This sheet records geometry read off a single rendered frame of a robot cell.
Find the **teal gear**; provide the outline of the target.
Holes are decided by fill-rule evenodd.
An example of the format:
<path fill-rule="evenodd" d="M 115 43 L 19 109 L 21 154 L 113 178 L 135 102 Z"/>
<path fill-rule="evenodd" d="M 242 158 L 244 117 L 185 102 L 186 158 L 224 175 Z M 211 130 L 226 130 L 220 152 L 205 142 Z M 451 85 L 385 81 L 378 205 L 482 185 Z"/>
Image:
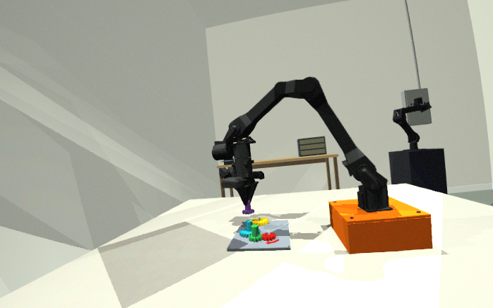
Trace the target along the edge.
<path fill-rule="evenodd" d="M 239 235 L 241 237 L 248 237 L 249 235 L 252 235 L 251 233 L 251 226 L 252 226 L 252 220 L 246 220 L 246 228 L 240 230 Z"/>

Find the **purple gear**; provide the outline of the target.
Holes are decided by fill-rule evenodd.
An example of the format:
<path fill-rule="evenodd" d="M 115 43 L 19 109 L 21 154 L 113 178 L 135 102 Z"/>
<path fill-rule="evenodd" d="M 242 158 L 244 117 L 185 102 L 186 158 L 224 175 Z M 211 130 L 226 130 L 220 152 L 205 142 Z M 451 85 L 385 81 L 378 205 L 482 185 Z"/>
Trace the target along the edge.
<path fill-rule="evenodd" d="M 251 203 L 250 203 L 250 201 L 248 201 L 247 206 L 244 206 L 244 207 L 245 207 L 245 210 L 243 210 L 242 213 L 245 214 L 245 215 L 246 214 L 252 214 L 252 213 L 255 212 L 254 209 L 251 209 Z"/>

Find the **red gear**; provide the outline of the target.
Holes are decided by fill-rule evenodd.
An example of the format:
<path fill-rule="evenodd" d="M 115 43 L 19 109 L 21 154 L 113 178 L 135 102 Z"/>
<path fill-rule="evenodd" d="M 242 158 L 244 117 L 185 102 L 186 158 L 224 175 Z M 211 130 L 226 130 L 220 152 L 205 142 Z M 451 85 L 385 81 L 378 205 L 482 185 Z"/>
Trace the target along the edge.
<path fill-rule="evenodd" d="M 272 232 L 270 232 L 269 235 L 267 235 L 267 233 L 262 234 L 262 236 L 263 236 L 262 239 L 265 240 L 265 241 L 267 241 L 267 240 L 269 241 L 269 240 L 275 239 L 275 234 L 272 233 Z"/>

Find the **green gear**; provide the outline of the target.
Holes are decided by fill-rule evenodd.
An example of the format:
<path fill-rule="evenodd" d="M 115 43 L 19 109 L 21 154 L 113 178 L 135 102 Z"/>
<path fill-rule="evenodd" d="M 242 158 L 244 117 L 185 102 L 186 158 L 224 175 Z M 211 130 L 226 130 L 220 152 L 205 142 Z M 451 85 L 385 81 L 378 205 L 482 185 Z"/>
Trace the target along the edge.
<path fill-rule="evenodd" d="M 258 225 L 252 225 L 251 226 L 251 233 L 252 235 L 249 235 L 249 241 L 251 242 L 258 242 L 259 240 L 262 241 L 262 235 L 259 234 L 259 226 Z"/>

